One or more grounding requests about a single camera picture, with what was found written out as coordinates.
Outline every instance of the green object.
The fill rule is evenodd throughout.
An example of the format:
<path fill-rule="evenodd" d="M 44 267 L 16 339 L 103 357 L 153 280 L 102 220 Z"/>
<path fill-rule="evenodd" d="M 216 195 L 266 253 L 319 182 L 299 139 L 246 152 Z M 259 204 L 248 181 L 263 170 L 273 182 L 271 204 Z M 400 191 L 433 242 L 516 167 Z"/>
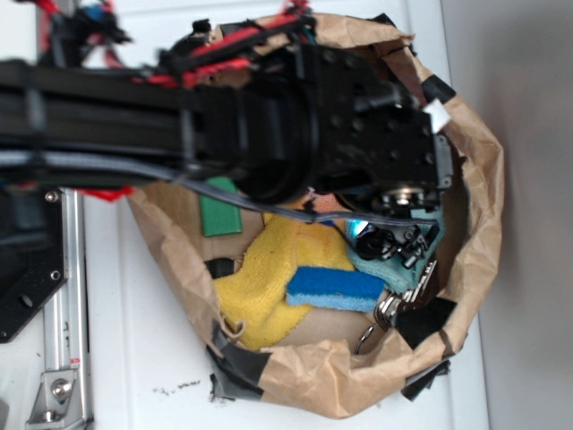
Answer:
<path fill-rule="evenodd" d="M 206 181 L 221 190 L 236 193 L 236 186 L 226 177 L 213 177 Z M 241 212 L 238 207 L 210 197 L 201 196 L 201 221 L 205 237 L 233 235 L 243 232 Z"/>

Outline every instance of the brown paper bag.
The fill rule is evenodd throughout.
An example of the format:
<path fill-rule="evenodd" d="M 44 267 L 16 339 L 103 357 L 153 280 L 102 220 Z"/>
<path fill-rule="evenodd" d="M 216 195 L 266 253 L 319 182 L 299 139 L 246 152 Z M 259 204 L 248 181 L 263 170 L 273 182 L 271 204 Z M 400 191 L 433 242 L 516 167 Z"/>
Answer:
<path fill-rule="evenodd" d="M 458 151 L 454 185 L 443 196 L 447 234 L 437 250 L 440 297 L 457 305 L 443 329 L 414 349 L 397 330 L 354 355 L 351 339 L 369 324 L 349 316 L 349 332 L 314 339 L 293 332 L 258 353 L 241 348 L 219 313 L 217 293 L 204 260 L 240 256 L 261 229 L 247 214 L 242 235 L 204 239 L 193 226 L 196 196 L 172 185 L 152 185 L 131 198 L 133 214 L 169 285 L 205 343 L 214 364 L 214 392 L 295 406 L 327 417 L 349 417 L 405 387 L 406 379 L 459 352 L 467 330 L 492 286 L 500 257 L 503 154 L 480 118 L 445 83 L 423 67 L 409 48 L 413 37 L 391 25 L 336 15 L 317 15 L 318 42 L 370 53 L 381 76 L 395 75 L 423 104 L 440 99 L 452 120 L 444 133 Z M 212 38 L 220 38 L 220 30 Z M 275 37 L 267 50 L 286 43 Z M 319 321 L 344 321 L 345 313 L 311 312 Z M 304 331 L 305 322 L 300 324 Z"/>

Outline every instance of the metal key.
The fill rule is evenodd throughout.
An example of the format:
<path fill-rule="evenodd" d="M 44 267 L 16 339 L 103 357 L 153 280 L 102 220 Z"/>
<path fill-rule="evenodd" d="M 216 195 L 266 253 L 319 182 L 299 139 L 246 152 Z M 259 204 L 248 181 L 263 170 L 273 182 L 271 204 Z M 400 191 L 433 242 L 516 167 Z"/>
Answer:
<path fill-rule="evenodd" d="M 413 304 L 418 297 L 423 296 L 423 293 L 428 286 L 428 282 L 432 277 L 433 271 L 436 268 L 436 264 L 437 262 L 435 260 L 426 264 L 423 269 L 422 276 L 420 277 L 420 281 L 418 282 L 418 285 L 415 289 L 407 291 L 403 294 L 390 294 L 374 307 L 372 313 L 376 323 L 368 327 L 368 329 L 366 329 L 366 331 L 363 333 L 362 337 L 358 340 L 355 354 L 360 353 L 360 347 L 368 338 L 370 338 L 376 327 L 381 327 L 384 331 L 388 331 L 394 327 L 393 319 L 398 312 L 398 307 L 400 307 L 399 312 L 402 312 L 405 310 L 405 308 L 408 307 L 408 305 Z"/>

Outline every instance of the blue light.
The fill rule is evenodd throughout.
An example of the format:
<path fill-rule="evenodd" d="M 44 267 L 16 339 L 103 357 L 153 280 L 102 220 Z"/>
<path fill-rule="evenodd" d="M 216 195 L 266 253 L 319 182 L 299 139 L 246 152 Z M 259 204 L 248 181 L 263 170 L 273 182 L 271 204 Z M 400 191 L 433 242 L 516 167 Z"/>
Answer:
<path fill-rule="evenodd" d="M 359 219 L 351 219 L 348 221 L 348 232 L 350 233 L 350 237 L 353 239 L 357 237 L 363 232 L 367 225 L 368 221 L 362 221 Z"/>

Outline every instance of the yellow cloth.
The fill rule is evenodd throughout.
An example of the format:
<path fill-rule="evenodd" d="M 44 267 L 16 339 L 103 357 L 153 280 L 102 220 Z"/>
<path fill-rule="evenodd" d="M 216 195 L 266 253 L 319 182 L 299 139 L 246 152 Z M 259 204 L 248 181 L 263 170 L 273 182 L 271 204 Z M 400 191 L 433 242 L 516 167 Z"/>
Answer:
<path fill-rule="evenodd" d="M 354 270 L 344 239 L 332 227 L 274 215 L 265 215 L 265 221 L 239 272 L 215 280 L 222 314 L 233 329 L 245 322 L 241 341 L 251 350 L 285 338 L 312 309 L 285 300 L 299 266 Z"/>

